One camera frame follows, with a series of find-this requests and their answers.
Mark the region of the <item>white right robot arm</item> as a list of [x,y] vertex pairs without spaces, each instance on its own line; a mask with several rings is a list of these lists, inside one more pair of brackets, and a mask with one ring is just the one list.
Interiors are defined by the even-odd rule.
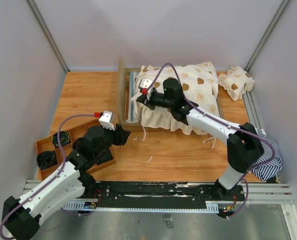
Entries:
[[264,154],[255,127],[250,123],[240,125],[208,113],[197,103],[185,98],[181,84],[175,78],[163,82],[163,92],[154,88],[153,81],[142,78],[136,101],[150,110],[156,107],[168,109],[172,117],[187,126],[206,131],[222,141],[227,147],[228,166],[215,182],[215,195],[227,200],[251,166]]

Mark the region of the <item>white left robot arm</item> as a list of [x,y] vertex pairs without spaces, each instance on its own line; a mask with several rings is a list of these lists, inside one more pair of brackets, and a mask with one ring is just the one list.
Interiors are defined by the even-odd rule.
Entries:
[[66,203],[78,197],[90,198],[95,194],[95,180],[87,172],[105,155],[108,149],[126,144],[130,131],[120,124],[107,129],[100,125],[88,129],[75,149],[44,181],[19,198],[10,196],[4,201],[0,237],[30,240],[42,224]]

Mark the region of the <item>wooden pet bed frame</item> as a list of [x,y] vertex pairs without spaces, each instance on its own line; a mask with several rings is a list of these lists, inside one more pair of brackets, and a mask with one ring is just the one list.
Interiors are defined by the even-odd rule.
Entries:
[[[178,80],[183,89],[184,96],[187,100],[198,104],[206,112],[219,117],[219,108],[217,105],[218,85],[219,80],[216,70],[212,63],[204,62],[201,64],[171,66],[165,64],[162,67],[142,66],[140,71],[136,71],[137,85],[142,78],[153,81],[153,86],[158,93],[163,93],[163,83],[165,80],[174,78]],[[203,135],[204,130],[186,125],[175,120],[169,109],[156,107],[154,110],[147,106],[136,102],[140,95],[140,90],[133,97],[135,100],[135,114],[138,121],[131,123],[128,121],[129,108],[129,79],[130,73],[126,72],[124,62],[119,63],[119,92],[118,92],[118,121],[121,124],[142,125],[148,128],[162,128],[171,130],[172,132],[181,129],[184,134],[189,135],[191,132],[196,132],[198,135]]]

